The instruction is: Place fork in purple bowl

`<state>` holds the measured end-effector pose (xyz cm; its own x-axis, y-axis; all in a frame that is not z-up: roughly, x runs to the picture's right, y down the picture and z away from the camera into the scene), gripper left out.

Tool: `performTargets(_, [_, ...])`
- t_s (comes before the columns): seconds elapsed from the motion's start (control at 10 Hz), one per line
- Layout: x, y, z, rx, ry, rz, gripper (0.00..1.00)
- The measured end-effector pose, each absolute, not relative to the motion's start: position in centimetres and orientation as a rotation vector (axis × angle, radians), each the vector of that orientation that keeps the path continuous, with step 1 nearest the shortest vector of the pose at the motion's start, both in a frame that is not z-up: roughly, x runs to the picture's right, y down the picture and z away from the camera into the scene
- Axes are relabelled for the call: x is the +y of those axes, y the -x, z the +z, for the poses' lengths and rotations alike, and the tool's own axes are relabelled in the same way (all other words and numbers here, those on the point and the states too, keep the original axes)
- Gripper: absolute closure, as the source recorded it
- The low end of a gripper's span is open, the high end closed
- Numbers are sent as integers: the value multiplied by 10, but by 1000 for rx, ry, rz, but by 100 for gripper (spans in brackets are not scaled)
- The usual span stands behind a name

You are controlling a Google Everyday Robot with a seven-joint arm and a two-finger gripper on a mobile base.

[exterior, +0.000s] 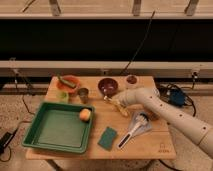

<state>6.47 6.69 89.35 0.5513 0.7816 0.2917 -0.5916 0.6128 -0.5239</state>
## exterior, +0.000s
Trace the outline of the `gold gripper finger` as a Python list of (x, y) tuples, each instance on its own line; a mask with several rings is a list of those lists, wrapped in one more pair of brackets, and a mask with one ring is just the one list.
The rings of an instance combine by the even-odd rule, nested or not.
[(129, 116), (129, 112), (117, 100), (113, 100), (107, 96), (104, 96), (104, 100), (114, 105), (124, 117)]

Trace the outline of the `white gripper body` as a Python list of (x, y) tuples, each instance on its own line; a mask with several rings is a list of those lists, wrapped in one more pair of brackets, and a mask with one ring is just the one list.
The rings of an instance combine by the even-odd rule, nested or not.
[(125, 90), (123, 92), (118, 93), (113, 97), (115, 101), (118, 101), (123, 106), (130, 106), (135, 104), (136, 97), (133, 90)]

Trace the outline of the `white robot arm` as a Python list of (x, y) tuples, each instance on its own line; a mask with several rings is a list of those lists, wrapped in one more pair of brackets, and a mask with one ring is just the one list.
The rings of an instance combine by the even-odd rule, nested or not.
[(156, 88), (127, 89), (112, 97), (121, 106), (142, 104), (165, 119), (213, 159), (213, 126), (162, 101)]

